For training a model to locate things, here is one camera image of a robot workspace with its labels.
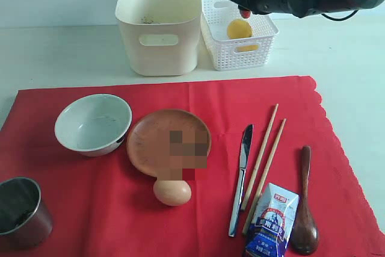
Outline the brown wooden plate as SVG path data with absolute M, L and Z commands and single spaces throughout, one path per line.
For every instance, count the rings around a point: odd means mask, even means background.
M 132 165 L 146 175 L 160 180 L 195 180 L 208 166 L 211 133 L 191 112 L 163 109 L 132 127 L 126 148 Z

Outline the silver table knife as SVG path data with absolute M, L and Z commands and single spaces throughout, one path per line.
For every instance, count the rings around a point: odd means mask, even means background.
M 248 156 L 250 153 L 251 142 L 253 138 L 253 124 L 249 124 L 243 133 L 241 140 L 241 147 L 239 152 L 239 170 L 238 170 L 238 180 L 236 184 L 236 190 L 233 200 L 232 213 L 229 222 L 228 236 L 235 237 L 239 212 L 241 210 L 242 196 L 244 191 L 244 180 L 247 170 Z

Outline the brown egg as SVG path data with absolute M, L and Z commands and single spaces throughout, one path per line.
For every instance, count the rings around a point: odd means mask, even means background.
M 157 180 L 153 185 L 155 197 L 168 206 L 181 206 L 191 198 L 191 188 L 185 181 Z

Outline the cream plastic bin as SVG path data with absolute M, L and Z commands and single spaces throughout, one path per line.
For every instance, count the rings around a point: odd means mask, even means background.
M 202 0 L 118 0 L 115 16 L 129 64 L 143 76 L 197 66 Z

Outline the blue white milk carton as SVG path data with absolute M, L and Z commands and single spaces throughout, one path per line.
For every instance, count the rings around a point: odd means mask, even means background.
M 269 183 L 248 227 L 244 256 L 284 256 L 297 213 L 299 196 Z

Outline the pale green ceramic bowl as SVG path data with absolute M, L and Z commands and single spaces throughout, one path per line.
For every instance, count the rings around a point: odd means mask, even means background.
M 113 94 L 91 94 L 65 107 L 54 133 L 65 148 L 85 156 L 102 156 L 117 149 L 128 133 L 132 110 Z

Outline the wooden chopstick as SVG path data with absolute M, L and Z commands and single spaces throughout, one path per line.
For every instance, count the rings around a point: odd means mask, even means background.
M 266 131 L 265 131 L 265 135 L 264 135 L 262 143 L 259 147 L 259 153 L 257 155 L 256 162 L 255 162 L 252 174 L 250 176 L 250 180 L 248 183 L 247 190 L 245 192 L 244 200 L 242 201 L 241 211 L 245 211 L 245 209 L 248 205 L 248 201 L 249 201 L 249 198 L 251 196 L 251 192 L 252 192 L 252 189 L 254 186 L 254 182 L 256 180 L 257 172 L 259 170 L 259 166 L 260 166 L 261 161 L 262 161 L 262 157 L 263 157 L 263 154 L 264 154 L 264 151 L 266 148 L 266 144 L 267 144 L 268 138 L 270 136 L 271 129 L 273 127 L 273 123 L 274 123 L 274 119 L 275 119 L 278 107 L 279 107 L 279 104 L 275 104 L 274 110 L 271 114 L 271 118 L 269 120 L 268 126 L 267 126 Z
M 285 127 L 285 123 L 286 123 L 286 119 L 283 119 L 282 120 L 282 123 L 280 125 L 280 128 L 279 128 L 279 131 L 276 135 L 276 139 L 274 140 L 274 143 L 273 143 L 273 146 L 271 148 L 271 152 L 269 154 L 269 157 L 268 157 L 268 160 L 266 162 L 266 165 L 265 165 L 265 168 L 264 168 L 264 171 L 262 173 L 262 176 L 260 178 L 260 182 L 259 182 L 259 185 L 257 187 L 257 190 L 256 190 L 256 193 L 255 193 L 255 196 L 253 198 L 253 202 L 251 204 L 251 207 L 250 207 L 250 210 L 248 212 L 248 216 L 245 220 L 245 224 L 244 224 L 244 227 L 242 229 L 242 234 L 243 235 L 246 235 L 247 232 L 248 232 L 248 229 L 249 229 L 249 226 L 250 226 L 250 223 L 253 219 L 253 215 L 254 215 L 254 212 L 255 212 L 255 209 L 256 209 L 256 206 L 257 206 L 257 203 L 258 203 L 258 200 L 260 198 L 260 195 L 262 193 L 262 189 L 263 189 L 263 186 L 264 186 L 264 183 L 266 181 L 266 177 L 268 175 L 268 172 L 269 172 L 269 169 L 271 167 L 271 164 L 272 164 L 272 161 L 273 161 L 273 158 L 274 158 L 274 154 L 276 152 L 276 149 L 277 149 L 277 146 L 278 146 L 278 143 L 280 141 L 280 137 L 281 137 L 281 134 L 283 132 L 283 128 Z

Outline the right wooden chopstick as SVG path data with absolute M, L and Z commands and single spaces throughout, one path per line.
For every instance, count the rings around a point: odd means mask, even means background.
M 256 206 L 257 206 L 257 203 L 258 203 L 258 200 L 260 198 L 260 195 L 262 193 L 262 189 L 263 189 L 263 186 L 264 186 L 264 183 L 266 181 L 266 177 L 268 175 L 268 172 L 269 172 L 269 169 L 271 167 L 271 164 L 272 164 L 272 161 L 273 161 L 273 158 L 274 158 L 274 154 L 276 152 L 276 149 L 277 149 L 277 146 L 278 146 L 278 143 L 280 141 L 280 137 L 281 137 L 281 134 L 283 132 L 283 128 L 285 127 L 285 123 L 286 123 L 286 119 L 283 119 L 282 120 L 282 123 L 280 125 L 280 128 L 279 128 L 279 131 L 276 135 L 276 139 L 274 140 L 274 143 L 273 143 L 273 146 L 271 148 L 271 152 L 269 154 L 269 157 L 268 157 L 268 160 L 266 162 L 266 165 L 265 165 L 265 168 L 264 168 L 264 171 L 262 173 L 262 176 L 260 178 L 260 182 L 259 182 L 259 185 L 257 187 L 257 190 L 256 190 L 256 193 L 255 193 L 255 196 L 253 198 L 253 202 L 251 204 L 251 207 L 250 207 L 250 210 L 248 212 L 248 216 L 245 220 L 245 224 L 244 224 L 244 227 L 242 229 L 242 234 L 243 235 L 246 235 L 247 232 L 248 232 L 248 229 L 249 229 L 249 226 L 250 226 L 250 223 L 253 219 L 253 215 L 254 215 L 254 212 L 255 212 L 255 209 L 256 209 Z

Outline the red table cloth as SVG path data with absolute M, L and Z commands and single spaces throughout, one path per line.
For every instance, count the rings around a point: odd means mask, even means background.
M 21 90 L 1 129 L 1 179 L 26 176 L 42 188 L 54 217 L 50 237 L 31 250 L 2 256 L 241 256 L 245 239 L 227 234 L 244 128 L 253 124 L 249 159 L 259 150 L 272 110 L 286 120 L 267 182 L 299 192 L 300 150 L 312 149 L 309 205 L 318 225 L 316 256 L 383 256 L 384 234 L 349 165 L 309 76 L 112 87 Z M 163 108 L 199 116 L 212 146 L 208 166 L 190 170 L 192 198 L 169 208 L 156 200 L 153 178 L 133 167 L 126 149 L 87 158 L 54 134 L 68 104 L 95 93 L 120 96 L 133 120 Z

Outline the yellow lemon with sticker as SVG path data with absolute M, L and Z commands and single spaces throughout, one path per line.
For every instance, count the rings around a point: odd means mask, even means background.
M 251 25 L 242 19 L 235 19 L 227 26 L 227 36 L 229 39 L 244 39 L 253 36 Z M 236 52 L 256 51 L 258 45 L 240 46 L 236 48 Z

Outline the left wooden chopstick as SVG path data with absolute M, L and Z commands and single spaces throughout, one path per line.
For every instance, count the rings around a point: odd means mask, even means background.
M 251 192 L 252 192 L 252 189 L 254 186 L 254 182 L 256 180 L 257 172 L 259 170 L 259 166 L 260 166 L 261 161 L 262 161 L 262 157 L 263 157 L 263 154 L 264 154 L 264 151 L 266 148 L 266 144 L 267 144 L 268 138 L 270 136 L 271 129 L 273 127 L 273 123 L 274 123 L 274 119 L 275 119 L 278 107 L 279 107 L 279 104 L 275 104 L 274 110 L 271 114 L 271 118 L 269 120 L 268 126 L 267 126 L 266 131 L 265 131 L 265 135 L 264 135 L 262 143 L 259 147 L 259 153 L 257 155 L 256 162 L 255 162 L 252 174 L 250 176 L 250 180 L 248 183 L 247 190 L 245 192 L 244 200 L 242 201 L 241 211 L 245 211 L 245 209 L 248 205 L 248 201 L 249 201 L 249 198 L 251 196 Z

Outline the stainless steel cup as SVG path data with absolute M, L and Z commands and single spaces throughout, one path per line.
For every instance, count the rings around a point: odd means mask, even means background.
M 53 230 L 40 185 L 27 177 L 1 182 L 1 252 L 31 249 Z

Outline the white perforated plastic basket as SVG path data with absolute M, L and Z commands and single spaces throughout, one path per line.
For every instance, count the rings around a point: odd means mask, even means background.
M 252 15 L 245 20 L 251 36 L 230 39 L 227 27 L 238 19 L 238 7 L 229 0 L 202 0 L 201 32 L 216 70 L 248 69 L 268 61 L 279 29 L 269 16 Z

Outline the dark wooden spoon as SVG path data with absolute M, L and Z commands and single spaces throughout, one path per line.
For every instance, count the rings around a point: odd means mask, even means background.
M 311 148 L 301 149 L 301 196 L 291 233 L 291 246 L 301 255 L 313 254 L 319 244 L 319 231 L 308 204 L 308 186 L 310 173 Z

